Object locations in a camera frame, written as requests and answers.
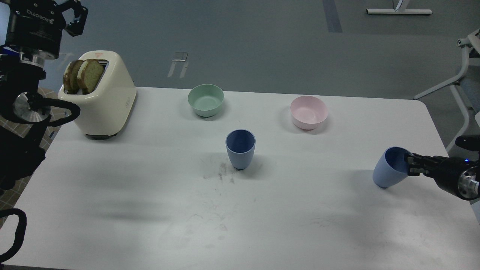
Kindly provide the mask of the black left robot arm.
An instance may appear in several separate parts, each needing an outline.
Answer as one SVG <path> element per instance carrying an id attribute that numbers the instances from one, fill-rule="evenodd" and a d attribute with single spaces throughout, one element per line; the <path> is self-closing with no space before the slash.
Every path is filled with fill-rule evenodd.
<path id="1" fill-rule="evenodd" d="M 46 60 L 59 57 L 62 32 L 83 33 L 88 9 L 78 0 L 5 0 L 10 8 L 6 38 L 1 48 L 1 116 L 30 125 L 25 136 L 1 128 L 1 194 L 19 179 L 31 176 L 46 151 L 41 140 L 49 127 L 72 122 L 80 115 L 76 104 L 48 99 L 38 92 L 46 78 Z"/>

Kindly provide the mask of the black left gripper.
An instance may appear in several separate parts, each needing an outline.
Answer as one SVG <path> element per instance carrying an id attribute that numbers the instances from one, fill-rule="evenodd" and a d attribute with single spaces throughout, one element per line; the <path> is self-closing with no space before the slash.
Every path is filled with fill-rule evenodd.
<path id="1" fill-rule="evenodd" d="M 82 35 L 89 14 L 80 0 L 61 4 L 53 0 L 7 0 L 5 3 L 10 8 L 6 46 L 19 53 L 40 53 L 49 60 L 59 57 L 63 28 L 70 36 Z M 66 25 L 62 13 L 67 10 L 73 10 L 74 19 Z"/>

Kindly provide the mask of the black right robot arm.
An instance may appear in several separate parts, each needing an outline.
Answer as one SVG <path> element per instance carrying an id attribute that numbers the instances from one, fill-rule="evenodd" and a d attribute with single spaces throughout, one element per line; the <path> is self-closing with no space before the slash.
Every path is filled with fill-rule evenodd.
<path id="1" fill-rule="evenodd" d="M 405 154 L 403 160 L 408 176 L 423 174 L 432 178 L 440 189 L 462 200 L 479 198 L 479 160 L 416 153 Z"/>

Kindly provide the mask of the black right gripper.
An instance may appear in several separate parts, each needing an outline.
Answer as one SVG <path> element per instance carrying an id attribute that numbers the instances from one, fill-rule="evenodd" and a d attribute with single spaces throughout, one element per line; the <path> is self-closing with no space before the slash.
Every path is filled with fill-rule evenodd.
<path id="1" fill-rule="evenodd" d="M 405 153 L 408 176 L 424 174 L 437 186 L 456 197 L 474 196 L 474 162 L 460 157 L 421 156 Z"/>

